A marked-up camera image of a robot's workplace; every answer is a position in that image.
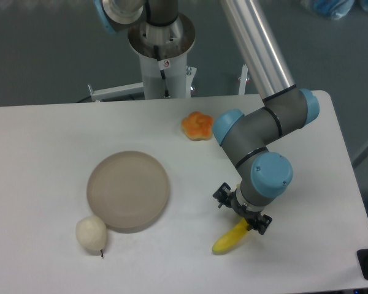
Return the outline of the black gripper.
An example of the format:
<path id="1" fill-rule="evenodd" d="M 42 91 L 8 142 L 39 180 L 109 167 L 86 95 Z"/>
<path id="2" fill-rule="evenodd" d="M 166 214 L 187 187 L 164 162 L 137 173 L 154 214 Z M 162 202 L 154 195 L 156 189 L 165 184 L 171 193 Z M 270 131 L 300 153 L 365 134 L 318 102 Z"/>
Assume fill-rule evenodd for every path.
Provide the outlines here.
<path id="1" fill-rule="evenodd" d="M 218 208 L 225 206 L 232 208 L 239 216 L 243 217 L 248 226 L 264 235 L 272 218 L 266 214 L 260 214 L 262 206 L 256 206 L 248 203 L 243 198 L 241 190 L 235 190 L 233 193 L 227 183 L 223 183 L 212 195 L 218 201 Z"/>

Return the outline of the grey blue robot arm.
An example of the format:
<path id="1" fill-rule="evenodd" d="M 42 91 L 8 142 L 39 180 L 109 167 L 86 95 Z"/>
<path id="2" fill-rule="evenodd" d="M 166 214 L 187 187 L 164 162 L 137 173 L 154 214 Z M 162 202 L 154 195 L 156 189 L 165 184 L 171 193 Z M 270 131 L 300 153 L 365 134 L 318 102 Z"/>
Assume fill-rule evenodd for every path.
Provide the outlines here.
<path id="1" fill-rule="evenodd" d="M 127 30 L 140 59 L 146 99 L 190 95 L 186 56 L 196 33 L 177 1 L 94 5 L 106 31 Z M 215 120 L 214 137 L 242 180 L 235 191 L 222 185 L 214 197 L 243 217 L 250 229 L 264 233 L 272 219 L 263 209 L 284 193 L 293 177 L 288 159 L 267 147 L 315 120 L 320 106 L 311 91 L 296 87 L 259 1 L 222 1 L 221 6 L 264 105 L 247 115 L 229 110 Z"/>

